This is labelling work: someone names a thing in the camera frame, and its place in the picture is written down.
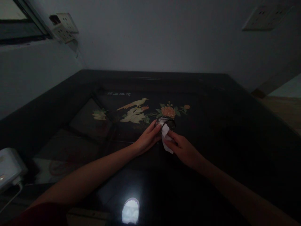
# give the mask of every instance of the person's left hand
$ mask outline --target person's left hand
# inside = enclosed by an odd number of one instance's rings
[[[154,128],[156,120],[154,120],[149,127],[143,132],[139,139],[132,144],[133,148],[137,151],[137,155],[141,155],[148,151],[155,143],[161,140],[161,136],[158,136],[157,133],[160,131],[160,124]]]

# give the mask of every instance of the wooden floor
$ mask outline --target wooden floor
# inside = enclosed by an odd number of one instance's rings
[[[259,100],[301,135],[301,98],[266,96]]]

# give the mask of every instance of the window frame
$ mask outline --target window frame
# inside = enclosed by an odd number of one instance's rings
[[[33,35],[19,38],[9,38],[0,40],[0,46],[3,45],[16,45],[23,44],[32,41],[40,41],[45,39],[52,39],[51,33],[49,29],[46,27],[42,19],[38,16],[37,12],[33,9],[30,3],[27,0],[12,0],[18,6],[18,8],[22,11],[22,13],[27,17],[27,19],[23,20],[0,20],[0,23],[4,24],[14,24],[14,23],[34,23],[40,32],[41,35]]]

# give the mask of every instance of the hand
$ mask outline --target hand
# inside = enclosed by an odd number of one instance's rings
[[[164,139],[164,143],[178,156],[178,158],[190,168],[197,170],[205,158],[195,149],[195,147],[183,136],[169,131],[168,135],[177,142],[178,146],[173,142]]]
[[[157,136],[157,133],[160,131],[161,126],[158,124],[156,128],[154,125],[156,120],[154,120],[149,127],[143,132],[139,139],[132,144],[135,150],[138,151],[137,155],[141,155],[148,151],[155,143],[161,140],[161,136]]]

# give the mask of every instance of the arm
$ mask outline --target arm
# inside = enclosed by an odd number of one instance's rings
[[[164,140],[165,144],[184,164],[209,179],[251,225],[299,225],[270,202],[206,160],[185,137],[172,131],[168,135],[178,146],[167,140]]]
[[[156,136],[160,125],[154,128],[154,124],[155,121],[130,146],[95,160],[64,177],[38,197],[29,208],[46,202],[72,205],[86,197],[130,160],[149,150],[161,139]]]

